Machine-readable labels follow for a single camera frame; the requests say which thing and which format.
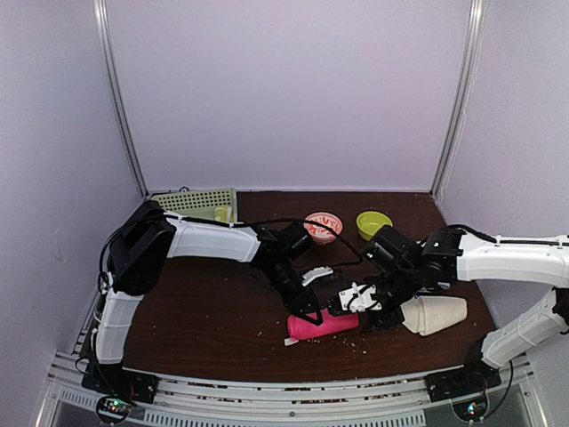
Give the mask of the pink towel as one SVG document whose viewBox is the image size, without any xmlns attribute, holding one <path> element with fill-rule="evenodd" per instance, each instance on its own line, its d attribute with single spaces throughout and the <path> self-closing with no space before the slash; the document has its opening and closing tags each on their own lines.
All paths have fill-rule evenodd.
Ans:
<svg viewBox="0 0 569 427">
<path fill-rule="evenodd" d="M 360 324 L 357 314 L 335 317 L 329 314 L 328 310 L 322 310 L 321 314 L 322 323 L 320 325 L 315 325 L 305 319 L 290 315 L 287 319 L 289 336 L 284 339 L 284 345 L 291 346 L 300 341 L 338 334 L 358 328 Z"/>
</svg>

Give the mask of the green lemon pattern towel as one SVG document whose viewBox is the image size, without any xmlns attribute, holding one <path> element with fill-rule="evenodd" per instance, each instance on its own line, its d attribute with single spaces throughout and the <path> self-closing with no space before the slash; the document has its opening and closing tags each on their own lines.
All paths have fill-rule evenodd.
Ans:
<svg viewBox="0 0 569 427">
<path fill-rule="evenodd" d="M 214 220 L 217 222 L 231 223 L 233 221 L 234 208 L 231 205 L 220 205 L 214 208 Z"/>
</svg>

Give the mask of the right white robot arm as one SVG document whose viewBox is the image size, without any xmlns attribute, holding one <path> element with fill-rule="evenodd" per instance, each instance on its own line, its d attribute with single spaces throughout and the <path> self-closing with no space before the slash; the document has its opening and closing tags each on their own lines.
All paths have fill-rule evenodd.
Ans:
<svg viewBox="0 0 569 427">
<path fill-rule="evenodd" d="M 517 355 L 554 334 L 568 332 L 568 238 L 502 238 L 464 225 L 437 230 L 417 242 L 391 226 L 383 226 L 370 240 L 364 256 L 381 271 L 380 278 L 356 286 L 359 311 L 412 313 L 421 332 L 431 323 L 446 326 L 460 316 L 462 302 L 436 301 L 436 313 L 426 314 L 414 302 L 424 287 L 496 279 L 536 282 L 550 287 L 531 309 L 506 326 L 487 334 L 470 348 L 466 366 L 456 373 L 456 385 L 474 392 L 490 377 L 490 369 L 505 366 Z"/>
</svg>

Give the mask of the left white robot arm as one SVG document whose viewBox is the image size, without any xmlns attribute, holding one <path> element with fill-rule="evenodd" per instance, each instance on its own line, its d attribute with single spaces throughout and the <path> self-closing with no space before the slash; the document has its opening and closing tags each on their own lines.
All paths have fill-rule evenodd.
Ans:
<svg viewBox="0 0 569 427">
<path fill-rule="evenodd" d="M 104 244 L 98 285 L 103 295 L 100 323 L 92 338 L 93 380 L 109 395 L 128 385 L 123 370 L 124 345 L 144 296 L 160 279 L 167 260 L 181 257 L 224 259 L 259 270 L 297 318 L 319 326 L 323 315 L 307 278 L 293 260 L 307 252 L 312 238 L 300 219 L 216 222 L 168 212 L 152 200 L 143 202 Z"/>
</svg>

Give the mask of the cream white towel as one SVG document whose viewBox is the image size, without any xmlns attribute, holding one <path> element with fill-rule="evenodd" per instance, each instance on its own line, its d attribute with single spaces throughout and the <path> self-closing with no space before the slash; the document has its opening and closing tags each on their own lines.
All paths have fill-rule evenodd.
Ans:
<svg viewBox="0 0 569 427">
<path fill-rule="evenodd" d="M 467 301 L 459 297 L 420 296 L 403 303 L 400 308 L 403 325 L 420 336 L 438 333 L 468 316 Z"/>
</svg>

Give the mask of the red white patterned bowl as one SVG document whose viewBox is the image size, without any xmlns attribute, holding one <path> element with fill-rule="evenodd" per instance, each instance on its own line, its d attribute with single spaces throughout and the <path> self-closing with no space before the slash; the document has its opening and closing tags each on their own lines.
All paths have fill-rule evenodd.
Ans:
<svg viewBox="0 0 569 427">
<path fill-rule="evenodd" d="M 304 227 L 318 245 L 331 244 L 343 230 L 341 220 L 332 213 L 311 213 L 305 218 Z"/>
</svg>

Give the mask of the lime green bowl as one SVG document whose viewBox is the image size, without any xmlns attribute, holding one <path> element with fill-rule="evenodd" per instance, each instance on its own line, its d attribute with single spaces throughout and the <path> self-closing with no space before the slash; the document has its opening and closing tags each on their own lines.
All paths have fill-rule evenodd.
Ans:
<svg viewBox="0 0 569 427">
<path fill-rule="evenodd" d="M 393 226 L 391 219 L 384 213 L 376 211 L 366 211 L 360 213 L 356 218 L 359 236 L 369 241 L 384 226 Z"/>
</svg>

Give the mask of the green perforated plastic basket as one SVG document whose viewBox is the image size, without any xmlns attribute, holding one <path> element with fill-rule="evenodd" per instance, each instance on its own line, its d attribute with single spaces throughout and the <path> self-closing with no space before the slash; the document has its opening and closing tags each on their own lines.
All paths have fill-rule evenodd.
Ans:
<svg viewBox="0 0 569 427">
<path fill-rule="evenodd" d="M 154 194 L 150 197 L 162 209 L 187 217 L 214 220 L 214 208 L 231 205 L 234 208 L 233 221 L 237 222 L 237 196 L 234 188 L 190 190 L 186 187 L 178 192 Z"/>
</svg>

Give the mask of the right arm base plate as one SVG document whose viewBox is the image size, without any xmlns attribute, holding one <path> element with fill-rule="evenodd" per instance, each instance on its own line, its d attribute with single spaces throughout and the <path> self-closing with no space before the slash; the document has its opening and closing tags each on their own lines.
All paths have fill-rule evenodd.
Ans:
<svg viewBox="0 0 569 427">
<path fill-rule="evenodd" d="M 475 423 L 489 413 L 488 391 L 501 385 L 501 375 L 493 368 L 461 367 L 429 374 L 425 384 L 432 403 L 448 400 L 461 421 Z"/>
</svg>

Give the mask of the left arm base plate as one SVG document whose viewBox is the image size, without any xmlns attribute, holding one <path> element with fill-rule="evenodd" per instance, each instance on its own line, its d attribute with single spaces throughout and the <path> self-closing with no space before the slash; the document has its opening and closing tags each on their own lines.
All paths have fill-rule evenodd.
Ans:
<svg viewBox="0 0 569 427">
<path fill-rule="evenodd" d="M 141 411 L 141 404 L 154 402 L 159 380 L 155 375 L 124 370 L 121 367 L 88 367 L 83 388 L 100 394 L 95 414 L 106 424 L 117 424 Z"/>
</svg>

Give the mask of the right aluminium frame post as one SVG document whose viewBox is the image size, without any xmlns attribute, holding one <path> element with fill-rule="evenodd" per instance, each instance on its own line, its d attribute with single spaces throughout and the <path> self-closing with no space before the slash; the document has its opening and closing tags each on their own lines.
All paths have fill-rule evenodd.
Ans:
<svg viewBox="0 0 569 427">
<path fill-rule="evenodd" d="M 440 203 L 443 192 L 453 168 L 455 156 L 458 151 L 463 126 L 466 120 L 466 107 L 469 99 L 474 75 L 476 73 L 479 56 L 479 45 L 483 33 L 485 14 L 485 1 L 475 0 L 470 2 L 469 19 L 461 68 L 458 75 L 458 83 L 454 95 L 453 106 L 445 132 L 444 144 L 438 160 L 435 177 L 431 186 L 430 195 Z"/>
</svg>

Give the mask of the aluminium frame post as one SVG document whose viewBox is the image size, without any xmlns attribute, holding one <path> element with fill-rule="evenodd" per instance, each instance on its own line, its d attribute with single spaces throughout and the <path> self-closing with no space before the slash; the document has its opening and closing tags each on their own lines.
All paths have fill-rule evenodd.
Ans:
<svg viewBox="0 0 569 427">
<path fill-rule="evenodd" d="M 435 177 L 431 186 L 430 195 L 440 203 L 443 192 L 453 168 L 455 156 L 458 151 L 463 126 L 466 120 L 466 107 L 469 99 L 474 75 L 476 73 L 479 56 L 479 45 L 483 33 L 485 14 L 485 1 L 475 0 L 470 2 L 469 19 L 461 68 L 458 75 L 458 83 L 454 95 L 453 106 L 445 132 L 444 144 L 438 160 Z"/>
<path fill-rule="evenodd" d="M 132 131 L 129 125 L 128 116 L 124 104 L 124 97 L 119 82 L 119 75 L 116 67 L 116 58 L 112 43 L 111 28 L 108 20 L 107 1 L 94 0 L 93 11 L 96 28 L 99 35 L 100 47 L 102 50 L 108 86 L 115 113 L 121 142 L 124 147 L 127 163 L 130 167 L 132 177 L 135 181 L 137 191 L 141 198 L 148 197 L 148 186 L 144 179 L 140 160 L 134 146 Z"/>
</svg>

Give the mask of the left aluminium frame post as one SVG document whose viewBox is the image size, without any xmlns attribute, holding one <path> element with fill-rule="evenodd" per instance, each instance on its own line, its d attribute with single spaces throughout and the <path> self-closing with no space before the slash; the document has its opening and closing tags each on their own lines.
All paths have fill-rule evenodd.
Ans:
<svg viewBox="0 0 569 427">
<path fill-rule="evenodd" d="M 116 67 L 116 58 L 112 43 L 111 28 L 108 20 L 107 1 L 94 0 L 93 11 L 96 28 L 99 35 L 100 47 L 102 50 L 108 86 L 115 113 L 121 142 L 124 147 L 127 163 L 130 167 L 132 177 L 135 181 L 137 191 L 141 198 L 148 197 L 148 186 L 144 179 L 140 160 L 134 146 L 132 131 L 129 125 L 128 116 L 124 104 L 124 97 L 119 82 L 119 75 Z"/>
</svg>

